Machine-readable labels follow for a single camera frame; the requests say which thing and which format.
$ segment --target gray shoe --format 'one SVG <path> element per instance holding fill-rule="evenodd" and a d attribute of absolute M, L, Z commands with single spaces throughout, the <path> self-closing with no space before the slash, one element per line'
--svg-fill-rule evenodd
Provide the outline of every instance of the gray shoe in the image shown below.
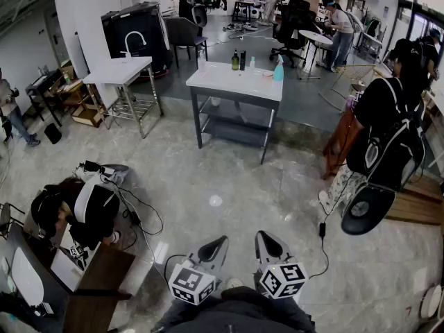
<path fill-rule="evenodd" d="M 33 141 L 28 143 L 28 145 L 31 147 L 38 146 L 39 144 L 40 144 L 40 141 L 38 139 L 34 139 Z"/>

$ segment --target bottle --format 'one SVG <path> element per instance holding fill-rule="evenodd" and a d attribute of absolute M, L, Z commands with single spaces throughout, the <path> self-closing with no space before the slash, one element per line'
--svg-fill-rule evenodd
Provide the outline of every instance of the bottle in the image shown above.
<path fill-rule="evenodd" d="M 251 62 L 250 62 L 250 71 L 253 72 L 256 68 L 256 59 L 255 57 L 251 57 Z"/>
<path fill-rule="evenodd" d="M 279 55 L 279 64 L 277 65 L 275 69 L 275 75 L 273 77 L 274 81 L 283 81 L 284 80 L 284 67 L 282 66 L 284 64 L 284 60 L 282 59 L 282 56 Z"/>
<path fill-rule="evenodd" d="M 233 58 L 231 58 L 231 69 L 239 70 L 239 56 L 237 55 L 237 49 L 234 50 Z"/>
<path fill-rule="evenodd" d="M 241 52 L 241 65 L 239 67 L 240 70 L 242 70 L 242 71 L 245 70 L 246 61 L 247 61 L 247 52 L 246 51 L 242 51 Z"/>
<path fill-rule="evenodd" d="M 67 84 L 71 84 L 71 79 L 69 78 L 67 71 L 63 72 L 63 78 L 65 78 L 65 81 L 67 82 Z"/>
<path fill-rule="evenodd" d="M 197 65 L 199 70 L 205 70 L 205 65 L 207 64 L 207 60 L 203 54 L 203 51 L 199 52 L 199 58 L 197 59 Z"/>

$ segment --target black backpack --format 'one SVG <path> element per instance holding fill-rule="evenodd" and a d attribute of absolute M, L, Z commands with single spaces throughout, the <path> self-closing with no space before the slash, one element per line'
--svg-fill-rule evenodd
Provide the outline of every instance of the black backpack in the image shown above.
<path fill-rule="evenodd" d="M 414 110 L 409 110 L 407 104 L 397 100 L 391 84 L 384 81 L 393 93 L 398 117 L 382 134 L 376 135 L 370 129 L 365 170 L 369 183 L 400 191 L 424 161 L 421 123 L 425 108 L 420 101 Z"/>

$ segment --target patterned pants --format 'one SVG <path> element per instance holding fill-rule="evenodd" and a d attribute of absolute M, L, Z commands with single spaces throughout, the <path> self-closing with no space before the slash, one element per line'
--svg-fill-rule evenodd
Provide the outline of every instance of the patterned pants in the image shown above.
<path fill-rule="evenodd" d="M 365 181 L 364 175 L 349 170 L 347 164 L 341 166 L 328 192 L 321 191 L 319 194 L 325 212 L 332 213 L 340 202 L 347 204 Z"/>

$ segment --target gray marble floor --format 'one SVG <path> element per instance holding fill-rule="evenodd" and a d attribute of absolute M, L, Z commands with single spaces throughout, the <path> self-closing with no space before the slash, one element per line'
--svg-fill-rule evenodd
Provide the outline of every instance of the gray marble floor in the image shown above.
<path fill-rule="evenodd" d="M 192 119 L 171 115 L 169 110 L 176 106 L 166 102 L 167 116 L 144 140 L 127 121 L 106 130 L 68 117 L 56 145 L 41 128 L 42 144 L 36 148 L 16 139 L 9 144 L 10 168 L 0 202 L 27 211 L 38 189 L 69 176 L 79 162 L 127 164 L 132 171 L 125 187 L 148 201 L 164 220 L 161 234 L 147 236 L 161 271 L 169 255 L 186 254 L 191 244 L 226 234 L 230 248 L 222 275 L 252 287 L 258 230 L 286 241 L 310 274 L 322 271 L 325 258 L 318 224 L 324 214 L 317 194 L 328 186 L 321 180 L 325 135 L 314 128 L 283 124 L 279 132 L 299 130 L 297 141 L 284 138 L 286 143 L 274 143 L 260 166 L 257 148 L 206 137 L 199 150 Z M 214 195 L 222 200 L 219 206 L 210 203 Z M 153 211 L 134 204 L 145 230 L 157 232 L 160 222 Z M 341 231 L 340 222 L 339 213 L 328 219 L 325 250 L 330 268 L 302 289 L 302 308 L 313 316 L 320 333 L 413 332 L 422 294 L 441 280 L 439 228 L 383 221 L 367 235 L 350 237 Z M 135 237 L 128 219 L 120 216 L 117 223 L 123 242 L 130 244 Z M 138 240 L 128 252 L 137 259 L 121 287 L 134 298 L 119 303 L 111 327 L 147 332 L 168 309 L 171 296 L 152 267 L 153 256 L 142 233 L 138 229 L 136 233 Z"/>

